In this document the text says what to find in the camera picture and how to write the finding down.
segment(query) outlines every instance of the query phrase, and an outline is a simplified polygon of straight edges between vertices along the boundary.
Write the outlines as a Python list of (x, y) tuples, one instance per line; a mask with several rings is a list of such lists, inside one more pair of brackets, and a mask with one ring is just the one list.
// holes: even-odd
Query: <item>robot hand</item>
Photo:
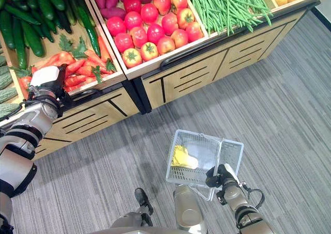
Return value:
[(0, 233), (12, 233), (12, 197), (21, 194), (37, 172), (31, 161), (40, 140), (62, 116), (57, 99), (64, 95), (65, 67), (36, 71), (30, 83), (23, 115), (0, 138)]

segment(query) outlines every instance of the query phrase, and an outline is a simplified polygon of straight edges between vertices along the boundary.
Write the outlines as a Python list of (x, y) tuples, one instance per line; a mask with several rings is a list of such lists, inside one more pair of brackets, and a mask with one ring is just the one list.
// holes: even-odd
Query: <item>tomato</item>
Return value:
[(153, 0), (153, 4), (161, 15), (167, 14), (171, 8), (170, 0)]
[(164, 30), (157, 23), (153, 23), (147, 30), (148, 41), (157, 45), (157, 42), (164, 36)]
[(115, 44), (120, 53), (123, 53), (126, 49), (134, 48), (131, 36), (126, 33), (119, 33), (115, 36)]
[(159, 12), (153, 4), (146, 4), (141, 8), (140, 11), (141, 18), (146, 24), (152, 24), (156, 22), (159, 17)]
[(187, 25), (194, 21), (193, 12), (189, 8), (181, 9), (177, 12), (179, 28), (185, 30)]
[(120, 17), (111, 17), (107, 20), (107, 28), (112, 36), (119, 33), (126, 33), (126, 27)]
[(169, 13), (162, 18), (162, 28), (166, 35), (171, 34), (178, 29), (177, 16), (174, 13)]
[(138, 12), (131, 11), (126, 14), (124, 18), (124, 23), (128, 30), (131, 30), (133, 27), (140, 27), (143, 24), (143, 20)]
[(164, 36), (157, 42), (157, 50), (160, 54), (169, 53), (175, 50), (175, 48), (175, 43), (169, 36)]
[(186, 27), (188, 41), (193, 42), (203, 37), (200, 24), (198, 22), (189, 23)]
[(128, 13), (130, 11), (136, 11), (140, 13), (141, 2), (140, 0), (123, 0), (124, 9)]
[(136, 49), (127, 49), (122, 55), (123, 61), (128, 68), (142, 64), (141, 55)]
[(184, 8), (187, 8), (187, 0), (171, 0), (171, 10), (173, 13), (177, 14), (179, 10)]
[(147, 42), (147, 34), (146, 31), (141, 27), (134, 27), (130, 31), (130, 35), (132, 36), (133, 44), (137, 48), (141, 48)]
[(146, 62), (159, 56), (159, 52), (157, 50), (157, 47), (152, 42), (145, 43), (141, 47), (140, 53), (141, 53), (141, 57)]
[(171, 35), (171, 39), (175, 42), (176, 48), (180, 48), (188, 43), (188, 35), (185, 30), (175, 30)]

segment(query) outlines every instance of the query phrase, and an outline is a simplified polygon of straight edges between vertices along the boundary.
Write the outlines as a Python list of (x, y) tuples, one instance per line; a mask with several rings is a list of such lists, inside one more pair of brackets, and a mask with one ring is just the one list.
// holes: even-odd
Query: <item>carrot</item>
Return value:
[(101, 36), (98, 36), (98, 42), (99, 42), (99, 46), (100, 46), (101, 60), (105, 63), (107, 62), (107, 59), (112, 60)]

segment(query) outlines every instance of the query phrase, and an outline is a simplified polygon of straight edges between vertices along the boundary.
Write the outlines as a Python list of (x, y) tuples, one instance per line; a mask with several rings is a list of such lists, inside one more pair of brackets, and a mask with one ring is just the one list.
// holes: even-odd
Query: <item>wooden crate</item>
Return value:
[(193, 92), (207, 84), (266, 58), (305, 13), (291, 14), (272, 26), (226, 42), (184, 63), (143, 79), (151, 107)]
[(121, 87), (75, 107), (54, 121), (53, 127), (36, 148), (39, 159), (136, 113), (134, 102)]
[[(113, 48), (113, 51), (114, 51), (114, 53), (115, 53), (115, 55), (116, 55), (116, 57), (119, 61), (119, 64), (120, 64), (122, 70), (123, 70), (124, 74), (126, 75), (126, 77), (129, 80), (134, 79), (138, 76), (141, 76), (141, 75), (146, 74), (146, 73), (148, 73), (148, 72), (150, 72), (154, 69), (159, 68), (161, 62), (164, 61), (165, 59), (167, 59), (167, 58), (169, 58), (169, 57), (171, 57), (175, 54), (181, 53), (184, 50), (188, 50), (188, 49), (191, 49), (191, 48), (195, 47), (196, 45), (204, 42), (207, 39), (207, 36), (208, 36), (208, 33), (207, 33), (205, 27), (203, 26), (197, 11), (193, 7), (192, 2), (190, 0), (188, 0), (188, 7), (192, 10), (192, 12), (194, 14), (194, 18), (196, 19), (196, 21), (201, 25), (201, 29), (202, 29), (202, 32), (204, 33), (204, 37), (197, 40), (197, 41), (189, 43), (189, 44), (187, 44), (187, 45), (185, 45), (181, 48), (175, 49), (174, 51), (171, 51), (167, 54), (160, 55), (159, 57), (157, 57), (153, 60), (150, 60), (148, 62), (144, 62), (144, 63), (142, 63), (142, 64), (140, 64), (136, 67), (128, 69), (128, 68), (126, 68), (126, 66), (123, 62), (122, 56), (121, 56), (120, 52), (118, 51), (118, 49), (115, 45), (115, 42), (114, 42), (112, 36), (109, 33), (109, 30), (107, 29), (106, 22), (105, 22), (104, 18), (102, 17), (102, 15), (101, 15), (98, 7), (97, 7), (97, 4), (96, 4), (95, 0), (85, 0), (85, 1), (86, 1), (86, 4), (87, 4), (88, 8), (90, 9), (90, 11), (94, 11), (96, 13), (97, 18), (95, 18), (95, 21), (100, 22), (100, 25), (102, 26), (102, 29), (103, 29), (104, 33), (106, 34), (108, 42), (110, 43), (110, 45)], [(120, 2), (117, 6), (123, 8), (123, 3)]]

